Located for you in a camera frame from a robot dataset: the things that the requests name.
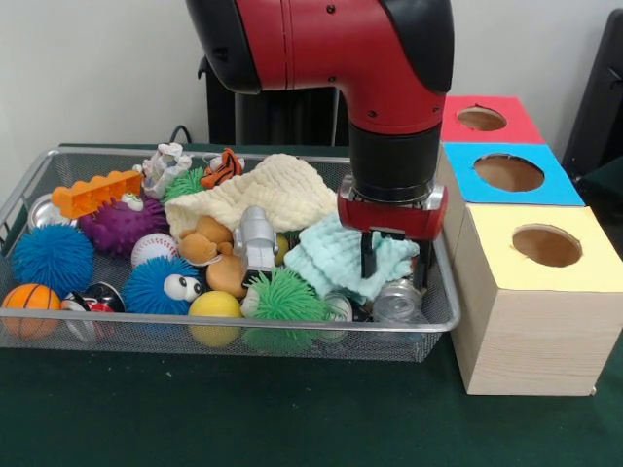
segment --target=silver robot toy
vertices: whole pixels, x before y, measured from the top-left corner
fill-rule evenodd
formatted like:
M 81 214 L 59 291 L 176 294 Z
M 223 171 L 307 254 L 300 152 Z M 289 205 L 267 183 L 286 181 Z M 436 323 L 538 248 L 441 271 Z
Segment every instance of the silver robot toy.
M 262 272 L 271 275 L 278 252 L 276 233 L 259 206 L 249 206 L 242 214 L 240 226 L 234 230 L 234 252 L 242 258 L 245 284 Z

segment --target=red and white ball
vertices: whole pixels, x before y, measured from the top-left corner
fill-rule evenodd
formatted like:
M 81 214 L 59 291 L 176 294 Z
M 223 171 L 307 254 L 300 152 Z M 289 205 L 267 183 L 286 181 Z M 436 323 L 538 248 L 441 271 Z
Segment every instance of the red and white ball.
M 132 268 L 146 263 L 153 258 L 165 257 L 171 260 L 178 256 L 177 243 L 172 236 L 164 233 L 152 233 L 143 236 L 132 249 L 130 261 Z

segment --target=googly eyes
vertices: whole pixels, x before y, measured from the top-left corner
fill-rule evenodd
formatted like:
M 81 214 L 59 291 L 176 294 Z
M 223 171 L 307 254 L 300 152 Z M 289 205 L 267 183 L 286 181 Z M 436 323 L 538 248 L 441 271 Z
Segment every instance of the googly eyes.
M 199 281 L 193 277 L 186 277 L 186 302 L 192 302 L 196 297 L 202 293 L 202 285 Z
M 186 299 L 186 278 L 172 274 L 165 279 L 165 293 L 174 300 Z
M 128 208 L 132 211 L 143 210 L 143 200 L 133 193 L 124 193 L 121 197 L 121 201 L 128 205 Z
M 171 299 L 192 302 L 202 293 L 202 285 L 193 277 L 172 274 L 165 279 L 165 293 Z

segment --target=stacked shape sorter boxes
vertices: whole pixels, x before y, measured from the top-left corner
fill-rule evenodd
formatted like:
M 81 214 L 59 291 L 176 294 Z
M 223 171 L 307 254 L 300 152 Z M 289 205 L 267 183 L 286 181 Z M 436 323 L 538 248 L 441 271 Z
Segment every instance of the stacked shape sorter boxes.
M 591 394 L 623 326 L 623 263 L 518 99 L 449 97 L 442 140 L 467 393 Z

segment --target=red box lid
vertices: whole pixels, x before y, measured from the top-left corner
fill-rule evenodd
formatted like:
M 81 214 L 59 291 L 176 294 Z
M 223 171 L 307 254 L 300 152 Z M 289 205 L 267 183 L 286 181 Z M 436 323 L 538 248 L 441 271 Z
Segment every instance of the red box lid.
M 517 97 L 486 95 L 448 96 L 441 139 L 447 143 L 545 143 Z

